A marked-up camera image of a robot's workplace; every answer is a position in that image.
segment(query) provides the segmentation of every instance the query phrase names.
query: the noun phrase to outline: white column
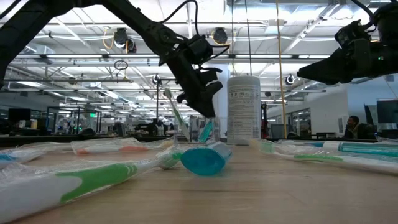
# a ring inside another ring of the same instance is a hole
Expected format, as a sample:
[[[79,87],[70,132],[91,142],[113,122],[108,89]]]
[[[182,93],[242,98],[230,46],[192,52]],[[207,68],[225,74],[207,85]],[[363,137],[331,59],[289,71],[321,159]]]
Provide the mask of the white column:
[[[218,81],[223,84],[223,88],[213,96],[213,106],[216,117],[220,119],[221,138],[226,138],[225,132],[227,130],[228,122],[228,89],[227,81],[230,77],[228,65],[211,64],[209,67],[221,69],[223,72],[217,73]]]

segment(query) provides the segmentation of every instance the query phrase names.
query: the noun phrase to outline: wooden table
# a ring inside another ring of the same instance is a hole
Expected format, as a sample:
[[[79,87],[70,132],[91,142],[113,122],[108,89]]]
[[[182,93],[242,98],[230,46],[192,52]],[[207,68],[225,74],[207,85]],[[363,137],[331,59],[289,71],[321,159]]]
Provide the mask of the wooden table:
[[[153,152],[86,159],[128,160]],[[76,159],[47,154],[30,165]],[[398,177],[265,156],[235,147],[225,170],[199,177],[181,164],[16,223],[398,223]]]

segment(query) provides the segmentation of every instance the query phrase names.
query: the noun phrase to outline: computer monitor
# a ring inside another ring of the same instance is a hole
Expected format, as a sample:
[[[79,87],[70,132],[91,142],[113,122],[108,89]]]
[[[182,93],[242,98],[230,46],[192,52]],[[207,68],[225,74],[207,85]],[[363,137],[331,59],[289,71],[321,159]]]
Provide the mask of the computer monitor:
[[[30,120],[30,109],[26,108],[9,108],[8,120],[11,122]]]
[[[398,123],[398,100],[378,100],[377,117],[379,124]]]

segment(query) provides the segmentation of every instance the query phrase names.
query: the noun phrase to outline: product label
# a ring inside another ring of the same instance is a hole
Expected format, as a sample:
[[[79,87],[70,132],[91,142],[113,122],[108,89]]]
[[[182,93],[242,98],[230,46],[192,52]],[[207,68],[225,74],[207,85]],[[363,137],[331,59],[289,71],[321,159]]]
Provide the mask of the product label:
[[[260,87],[236,85],[228,88],[228,138],[260,139]]]

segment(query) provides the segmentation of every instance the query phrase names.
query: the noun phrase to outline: yellow pole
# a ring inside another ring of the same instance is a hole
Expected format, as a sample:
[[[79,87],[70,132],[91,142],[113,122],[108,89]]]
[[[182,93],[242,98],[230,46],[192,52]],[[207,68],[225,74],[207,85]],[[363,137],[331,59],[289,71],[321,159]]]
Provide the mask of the yellow pole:
[[[284,95],[284,87],[282,83],[282,49],[280,47],[280,29],[279,29],[279,1],[276,0],[276,18],[277,18],[277,26],[278,26],[278,48],[279,48],[279,82],[280,82],[280,95],[282,96],[282,116],[284,118],[284,137],[287,137],[286,130],[286,115],[285,115],[285,95]]]

